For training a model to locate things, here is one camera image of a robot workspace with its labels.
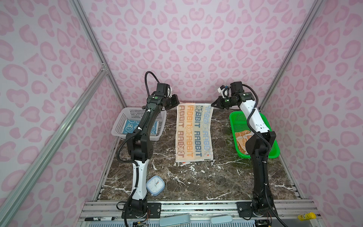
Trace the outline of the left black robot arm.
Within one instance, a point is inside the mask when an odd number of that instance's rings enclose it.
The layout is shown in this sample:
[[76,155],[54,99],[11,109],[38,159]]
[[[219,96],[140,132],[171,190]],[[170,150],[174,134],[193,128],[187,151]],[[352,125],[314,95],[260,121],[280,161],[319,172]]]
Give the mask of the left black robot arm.
[[173,109],[180,103],[177,95],[147,98],[144,114],[133,133],[127,134],[127,150],[133,167],[132,192],[127,201],[126,209],[141,215],[147,212],[146,176],[149,160],[154,147],[150,139],[153,125],[162,110]]

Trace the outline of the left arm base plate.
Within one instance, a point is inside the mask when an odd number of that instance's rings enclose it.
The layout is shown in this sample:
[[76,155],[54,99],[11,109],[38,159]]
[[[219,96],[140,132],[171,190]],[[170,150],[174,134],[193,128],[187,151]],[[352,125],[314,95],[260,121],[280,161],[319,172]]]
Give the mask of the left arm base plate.
[[150,219],[160,218],[161,203],[148,202],[142,204],[127,205],[122,208],[122,218],[126,219]]

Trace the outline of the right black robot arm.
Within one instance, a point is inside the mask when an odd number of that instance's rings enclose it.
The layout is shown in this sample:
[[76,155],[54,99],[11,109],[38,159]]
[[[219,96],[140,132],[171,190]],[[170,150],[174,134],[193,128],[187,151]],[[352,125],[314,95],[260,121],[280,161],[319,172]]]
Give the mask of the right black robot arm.
[[221,90],[220,96],[212,103],[213,107],[229,109],[237,106],[247,118],[247,126],[252,132],[246,142],[246,151],[251,157],[254,187],[251,209],[254,215],[263,216],[273,211],[273,196],[268,182],[268,156],[275,142],[276,134],[264,123],[258,109],[258,98],[251,92],[229,94]]

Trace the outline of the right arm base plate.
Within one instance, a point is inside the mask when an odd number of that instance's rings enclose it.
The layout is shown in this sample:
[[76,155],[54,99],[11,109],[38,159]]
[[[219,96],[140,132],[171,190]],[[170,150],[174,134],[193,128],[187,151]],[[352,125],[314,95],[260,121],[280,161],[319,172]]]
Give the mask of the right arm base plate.
[[271,209],[268,204],[257,208],[257,206],[254,206],[251,201],[239,201],[236,203],[236,206],[239,217],[248,220],[252,218],[273,218],[278,215],[276,207],[271,206]]

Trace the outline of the white perforated plastic basket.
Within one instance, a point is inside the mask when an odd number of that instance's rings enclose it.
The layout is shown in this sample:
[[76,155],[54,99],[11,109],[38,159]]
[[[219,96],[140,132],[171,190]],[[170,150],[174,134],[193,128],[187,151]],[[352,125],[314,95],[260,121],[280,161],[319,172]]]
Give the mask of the white perforated plastic basket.
[[[113,127],[112,135],[126,139],[127,133],[133,133],[140,123],[145,110],[140,107],[127,107],[122,109],[118,115]],[[166,122],[166,111],[162,111],[156,118],[155,123],[151,130],[150,140],[158,141],[164,130]]]

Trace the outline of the teal bunny print towel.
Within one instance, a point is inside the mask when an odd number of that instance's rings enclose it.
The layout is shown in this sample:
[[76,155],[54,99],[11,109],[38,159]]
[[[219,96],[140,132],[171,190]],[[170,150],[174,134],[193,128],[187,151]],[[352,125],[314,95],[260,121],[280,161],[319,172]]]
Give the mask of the teal bunny print towel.
[[[133,133],[133,131],[137,128],[139,123],[140,123],[140,121],[136,121],[136,120],[129,120],[129,119],[126,120],[122,134],[126,135],[128,133]],[[158,128],[158,121],[155,121],[150,134],[157,135],[157,128]]]

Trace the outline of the striped rabbit text towel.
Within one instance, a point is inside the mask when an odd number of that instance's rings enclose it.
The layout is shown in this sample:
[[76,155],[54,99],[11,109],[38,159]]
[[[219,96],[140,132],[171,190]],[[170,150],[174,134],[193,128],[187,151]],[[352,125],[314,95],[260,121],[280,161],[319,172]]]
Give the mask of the striped rabbit text towel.
[[177,107],[175,161],[200,162],[214,159],[211,139],[210,104],[184,103]]

